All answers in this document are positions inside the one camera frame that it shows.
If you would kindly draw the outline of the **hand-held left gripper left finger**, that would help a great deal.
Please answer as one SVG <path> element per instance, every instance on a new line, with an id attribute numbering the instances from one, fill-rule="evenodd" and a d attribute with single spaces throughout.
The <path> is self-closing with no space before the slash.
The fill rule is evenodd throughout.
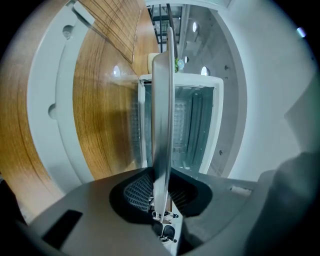
<path id="1" fill-rule="evenodd" d="M 143 168 L 83 184 L 30 225 L 46 255 L 168 256 L 148 212 L 153 169 Z"/>

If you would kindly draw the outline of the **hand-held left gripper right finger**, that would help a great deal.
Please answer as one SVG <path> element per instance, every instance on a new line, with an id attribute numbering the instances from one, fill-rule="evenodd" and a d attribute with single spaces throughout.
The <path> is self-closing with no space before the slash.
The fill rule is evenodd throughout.
<path id="1" fill-rule="evenodd" d="M 188 175 L 172 169 L 169 195 L 182 217 L 177 255 L 207 243 L 238 214 L 255 189 L 255 182 Z"/>

